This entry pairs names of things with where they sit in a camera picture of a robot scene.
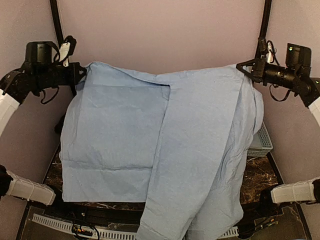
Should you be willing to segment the light blue plastic basket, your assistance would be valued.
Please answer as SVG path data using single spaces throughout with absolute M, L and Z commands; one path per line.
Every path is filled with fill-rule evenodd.
M 260 130 L 253 136 L 253 141 L 247 150 L 248 157 L 266 157 L 273 149 L 268 130 L 263 122 Z

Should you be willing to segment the light blue long sleeve shirt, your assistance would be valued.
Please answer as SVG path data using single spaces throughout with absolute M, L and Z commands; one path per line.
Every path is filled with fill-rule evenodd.
M 92 62 L 60 137 L 65 202 L 144 203 L 139 240 L 216 240 L 243 217 L 264 103 L 234 65 L 150 74 Z

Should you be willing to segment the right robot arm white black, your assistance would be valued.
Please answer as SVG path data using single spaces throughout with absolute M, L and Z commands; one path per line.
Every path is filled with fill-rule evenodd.
M 266 123 L 272 139 L 279 144 L 275 153 L 288 154 L 281 163 L 284 183 L 262 194 L 255 213 L 266 217 L 275 204 L 318 204 L 320 188 L 320 79 L 311 76 L 312 51 L 309 47 L 288 43 L 285 64 L 276 58 L 270 40 L 260 39 L 251 60 L 236 69 L 266 94 Z

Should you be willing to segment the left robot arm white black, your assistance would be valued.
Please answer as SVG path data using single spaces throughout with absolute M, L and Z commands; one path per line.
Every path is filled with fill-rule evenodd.
M 53 126 L 67 107 L 74 87 L 86 74 L 72 62 L 76 42 L 32 41 L 13 70 L 2 70 L 0 81 L 0 195 L 50 206 L 67 218 L 70 206 L 43 184 L 48 156 L 58 138 Z

